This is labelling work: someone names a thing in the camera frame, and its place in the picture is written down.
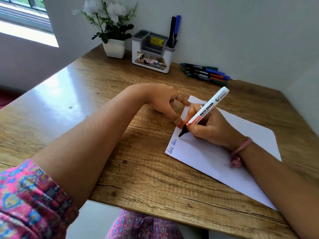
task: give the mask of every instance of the pink bracelet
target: pink bracelet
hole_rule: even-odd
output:
[[[242,164],[241,158],[239,156],[237,156],[236,154],[239,153],[241,150],[243,150],[244,148],[246,148],[247,146],[249,146],[253,140],[250,137],[246,137],[247,140],[239,146],[239,148],[237,148],[235,151],[233,151],[231,153],[231,157],[232,157],[232,161],[230,163],[230,167],[240,167]]]

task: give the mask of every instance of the pen holder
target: pen holder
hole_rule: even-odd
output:
[[[132,63],[168,73],[174,48],[168,46],[168,37],[141,30],[132,37]]]

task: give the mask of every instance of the window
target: window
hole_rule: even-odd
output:
[[[0,0],[0,19],[53,33],[43,0]]]

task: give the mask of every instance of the white marker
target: white marker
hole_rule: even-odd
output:
[[[191,123],[198,123],[203,119],[229,92],[226,87],[221,88],[189,121],[183,126],[179,137],[188,133],[187,125]]]

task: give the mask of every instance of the sheet of paper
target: sheet of paper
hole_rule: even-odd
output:
[[[206,103],[194,96],[189,97],[192,103]],[[259,146],[264,148],[281,161],[275,134],[272,130],[252,123],[229,112],[219,109],[225,119],[239,132],[249,136]],[[186,118],[186,106],[181,118]],[[254,200],[276,209],[257,185],[250,173],[242,166],[229,167],[230,153],[227,149],[214,145],[206,140],[196,139],[189,132],[178,137],[181,129],[176,127],[165,153],[175,159],[221,181],[233,189],[253,198]]]

